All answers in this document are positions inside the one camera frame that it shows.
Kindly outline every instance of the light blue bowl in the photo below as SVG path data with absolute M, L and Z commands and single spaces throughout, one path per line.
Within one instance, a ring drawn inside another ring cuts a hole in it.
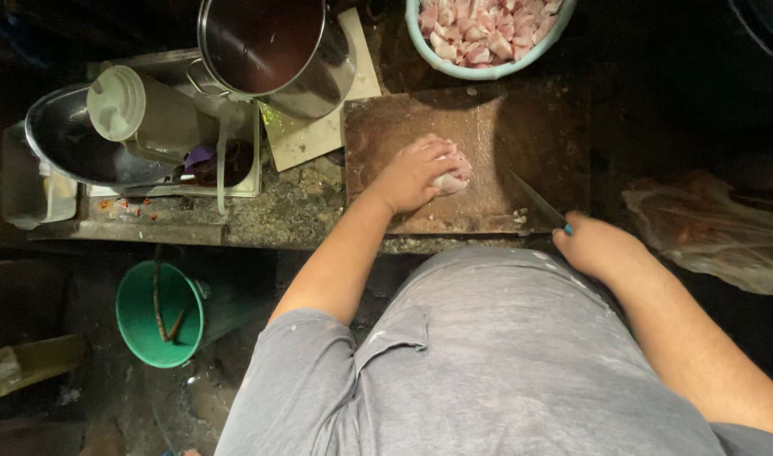
M 564 0 L 561 5 L 561 9 L 558 10 L 558 18 L 555 19 L 553 27 L 550 32 L 544 36 L 544 39 L 535 45 L 530 52 L 524 55 L 518 62 L 504 63 L 497 67 L 491 68 L 463 68 L 454 65 L 453 63 L 443 62 L 434 50 L 426 43 L 426 40 L 421 34 L 421 27 L 417 24 L 417 16 L 420 11 L 419 0 L 407 0 L 406 2 L 406 25 L 409 28 L 409 36 L 412 38 L 412 43 L 418 52 L 421 53 L 423 59 L 429 63 L 437 71 L 442 71 L 449 76 L 460 79 L 469 79 L 473 81 L 492 80 L 499 79 L 503 76 L 510 75 L 515 71 L 519 71 L 522 68 L 527 67 L 531 63 L 535 62 L 538 57 L 542 57 L 543 53 L 547 52 L 547 49 L 552 47 L 558 38 L 561 37 L 561 32 L 566 28 L 566 24 L 570 22 L 570 17 L 575 11 L 575 5 L 578 0 Z

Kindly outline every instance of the shirt sleeve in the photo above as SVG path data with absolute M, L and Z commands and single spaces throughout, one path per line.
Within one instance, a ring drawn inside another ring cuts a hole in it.
M 727 456 L 773 456 L 773 433 L 739 424 L 712 423 Z
M 309 308 L 259 335 L 215 456 L 324 454 L 355 382 L 350 330 Z

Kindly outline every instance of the hand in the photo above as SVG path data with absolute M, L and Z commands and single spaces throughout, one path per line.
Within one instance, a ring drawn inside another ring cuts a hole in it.
M 553 231 L 553 244 L 573 268 L 609 287 L 621 277 L 659 264 L 643 243 L 615 226 L 580 212 L 567 213 L 566 221 L 572 236 L 558 228 Z
M 438 160 L 453 148 L 450 140 L 434 134 L 423 136 L 398 151 L 364 193 L 386 203 L 393 214 L 421 207 L 440 195 L 440 189 L 431 186 L 434 179 L 466 166 L 462 160 Z

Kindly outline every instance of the knife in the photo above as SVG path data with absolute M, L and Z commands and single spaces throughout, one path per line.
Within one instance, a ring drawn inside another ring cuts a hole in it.
M 569 223 L 566 222 L 566 219 L 563 215 L 561 215 L 561 212 L 558 212 L 555 210 L 553 206 L 550 205 L 547 201 L 542 198 L 541 195 L 536 193 L 535 190 L 533 190 L 532 187 L 528 185 L 527 182 L 523 181 L 521 177 L 516 175 L 513 171 L 508 170 L 507 172 L 511 173 L 511 175 L 516 179 L 516 181 L 519 183 L 519 185 L 522 186 L 522 189 L 525 193 L 528 194 L 531 200 L 533 200 L 533 203 L 536 205 L 536 207 L 545 215 L 547 218 L 556 224 L 557 226 L 563 226 L 564 231 L 566 231 L 567 234 L 572 234 L 572 227 Z

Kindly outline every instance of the plastic bag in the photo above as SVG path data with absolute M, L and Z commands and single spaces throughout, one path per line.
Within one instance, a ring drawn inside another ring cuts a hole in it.
M 674 263 L 773 295 L 773 213 L 733 202 L 730 190 L 694 171 L 670 186 L 637 181 L 623 199 L 645 242 Z

